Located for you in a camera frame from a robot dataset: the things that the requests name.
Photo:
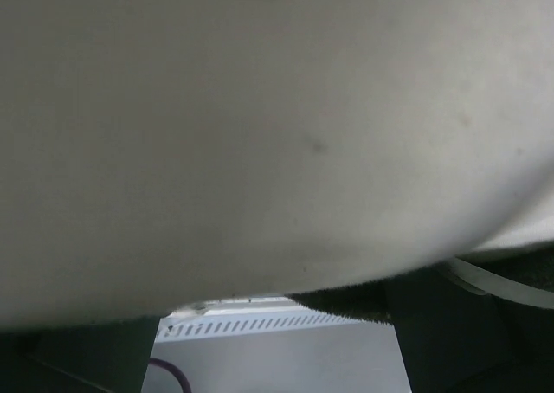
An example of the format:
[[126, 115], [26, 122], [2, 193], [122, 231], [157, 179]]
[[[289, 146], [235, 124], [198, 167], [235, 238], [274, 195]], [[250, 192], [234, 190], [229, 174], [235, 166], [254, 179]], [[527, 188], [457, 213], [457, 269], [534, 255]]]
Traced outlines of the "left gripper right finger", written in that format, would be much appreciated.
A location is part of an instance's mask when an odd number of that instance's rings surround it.
[[553, 390], [553, 313], [467, 292], [440, 275], [384, 286], [414, 392]]

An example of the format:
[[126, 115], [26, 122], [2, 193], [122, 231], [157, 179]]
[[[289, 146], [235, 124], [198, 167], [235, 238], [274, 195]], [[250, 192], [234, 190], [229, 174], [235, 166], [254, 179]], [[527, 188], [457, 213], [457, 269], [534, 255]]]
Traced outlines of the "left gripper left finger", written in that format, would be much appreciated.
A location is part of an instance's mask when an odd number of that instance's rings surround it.
[[158, 318], [1, 333], [2, 392], [140, 392]]

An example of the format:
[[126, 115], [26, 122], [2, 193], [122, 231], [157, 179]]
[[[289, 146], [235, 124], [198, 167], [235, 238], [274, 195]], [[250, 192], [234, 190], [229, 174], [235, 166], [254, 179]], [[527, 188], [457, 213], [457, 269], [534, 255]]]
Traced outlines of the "white pillow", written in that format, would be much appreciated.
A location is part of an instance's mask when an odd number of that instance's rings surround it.
[[553, 237], [553, 0], [1, 0], [1, 327]]

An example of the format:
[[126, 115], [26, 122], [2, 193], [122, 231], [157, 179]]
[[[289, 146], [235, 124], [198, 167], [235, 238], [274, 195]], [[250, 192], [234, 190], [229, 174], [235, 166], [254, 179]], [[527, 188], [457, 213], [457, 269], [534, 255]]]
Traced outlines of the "black pillowcase with beige flowers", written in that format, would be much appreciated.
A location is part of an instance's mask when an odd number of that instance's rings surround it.
[[[532, 244], [520, 248], [487, 250], [490, 259], [467, 259], [476, 267], [532, 288], [553, 291], [553, 247]], [[392, 317], [383, 280], [354, 286], [290, 293], [287, 297], [308, 309], [333, 316], [390, 325]]]

